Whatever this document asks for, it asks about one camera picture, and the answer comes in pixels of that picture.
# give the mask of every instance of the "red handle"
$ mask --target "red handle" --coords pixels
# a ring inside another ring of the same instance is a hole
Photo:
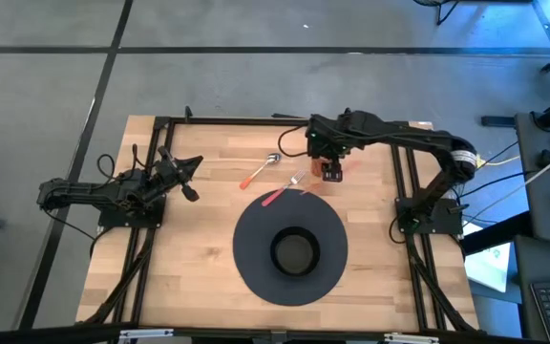
[[[268,198],[263,201],[263,206],[267,206],[267,205],[271,204],[271,202],[273,202],[276,198],[278,198],[279,195],[281,195],[282,192],[284,192],[284,190],[286,190],[286,188],[282,187],[281,189],[273,192],[272,195],[268,196]]]

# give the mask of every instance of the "white cable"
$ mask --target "white cable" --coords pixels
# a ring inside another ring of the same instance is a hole
[[[499,162],[485,162],[485,165],[486,165],[486,166],[500,166],[500,165],[503,165],[503,164],[505,164],[505,163],[509,163],[509,162],[511,162],[511,161],[515,161],[515,160],[517,160],[517,159],[519,159],[519,156],[513,157],[513,158],[511,158],[511,159],[507,159],[507,160],[505,160],[505,161],[499,161]]]
[[[487,207],[485,207],[483,210],[479,211],[472,219],[470,219],[467,223],[469,224],[470,222],[472,222],[474,219],[476,219],[477,217],[479,217],[482,213],[484,213],[485,211],[487,211],[488,209],[490,209],[492,206],[506,200],[507,198],[509,198],[511,195],[513,195],[514,193],[516,193],[517,191],[519,191],[520,189],[522,189],[523,187],[527,186],[527,184],[533,182],[536,178],[540,177],[540,175],[542,175],[542,173],[548,171],[550,169],[550,163],[548,165],[546,165],[544,168],[542,168],[539,173],[535,174],[534,176],[532,176],[532,178],[530,178],[529,180],[527,180],[523,185],[520,185],[518,188],[516,188],[515,190],[509,192],[508,194],[506,194],[504,197],[501,197],[500,199],[498,199],[497,201],[493,202],[492,204],[489,204],[487,205]]]

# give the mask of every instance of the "fork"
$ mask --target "fork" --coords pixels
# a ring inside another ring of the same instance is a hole
[[[271,204],[271,202],[273,202],[276,198],[278,198],[279,195],[281,195],[287,188],[291,187],[292,185],[296,185],[297,183],[299,183],[301,181],[301,179],[305,176],[305,174],[306,174],[306,171],[304,171],[304,170],[296,172],[296,174],[294,176],[292,176],[292,178],[290,178],[289,183],[287,183],[286,185],[280,187],[279,190],[275,191],[272,195],[268,196],[268,198],[263,201],[263,206],[267,206],[267,205]]]

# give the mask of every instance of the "metal spoon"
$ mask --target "metal spoon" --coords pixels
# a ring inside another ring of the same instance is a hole
[[[245,188],[252,182],[252,180],[254,179],[254,177],[256,177],[260,171],[263,170],[263,168],[265,168],[267,165],[269,164],[272,164],[272,163],[277,163],[279,162],[280,160],[282,159],[282,155],[279,154],[279,153],[271,153],[269,154],[267,157],[266,157],[266,161],[264,162],[264,164],[262,166],[260,166],[259,169],[256,170],[256,172],[252,173],[251,176],[245,178],[245,180],[243,182],[241,182],[239,184],[239,188],[241,190],[245,190]]]

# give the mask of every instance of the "bracket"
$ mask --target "bracket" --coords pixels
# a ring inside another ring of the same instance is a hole
[[[285,343],[287,342],[287,332],[283,330],[273,330],[271,331],[271,343]]]
[[[457,207],[455,200],[440,199],[434,205],[432,221],[420,223],[411,212],[413,199],[408,197],[397,198],[396,214],[399,217],[398,228],[404,234],[462,234],[461,213],[451,213],[450,209]]]
[[[150,209],[142,214],[120,210],[103,209],[98,224],[105,227],[159,228],[162,223],[166,196],[152,202]]]
[[[183,109],[183,118],[186,122],[186,124],[190,124],[190,118],[193,117],[192,110],[190,110],[190,106],[186,105],[186,107]]]
[[[152,129],[154,130],[164,129],[168,124],[169,124],[168,117],[156,117],[154,118],[154,126],[152,127]]]
[[[387,333],[384,338],[386,343],[404,343],[404,344],[438,344],[437,337],[428,337],[423,335],[409,335],[402,333]]]
[[[124,330],[120,331],[120,340],[140,338],[162,338],[173,336],[173,329],[148,329],[148,330]]]

